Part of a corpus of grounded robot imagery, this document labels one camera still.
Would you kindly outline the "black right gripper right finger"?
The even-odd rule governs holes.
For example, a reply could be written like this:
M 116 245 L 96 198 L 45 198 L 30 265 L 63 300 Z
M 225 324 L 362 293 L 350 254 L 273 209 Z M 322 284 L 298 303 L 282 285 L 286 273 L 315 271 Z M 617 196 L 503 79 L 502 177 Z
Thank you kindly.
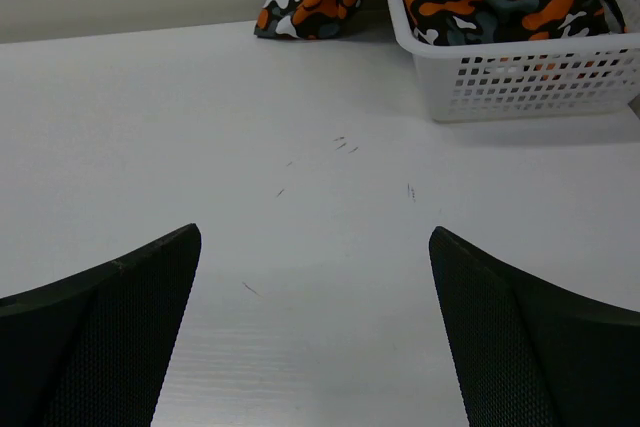
M 638 312 L 556 286 L 441 226 L 429 255 L 470 425 L 638 425 Z

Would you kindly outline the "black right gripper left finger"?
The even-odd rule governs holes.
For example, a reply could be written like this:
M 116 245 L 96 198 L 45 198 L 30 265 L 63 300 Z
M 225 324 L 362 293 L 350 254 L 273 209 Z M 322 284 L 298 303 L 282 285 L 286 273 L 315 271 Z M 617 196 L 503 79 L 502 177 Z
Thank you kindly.
M 150 425 L 201 245 L 198 227 L 188 224 L 2 298 L 2 425 Z

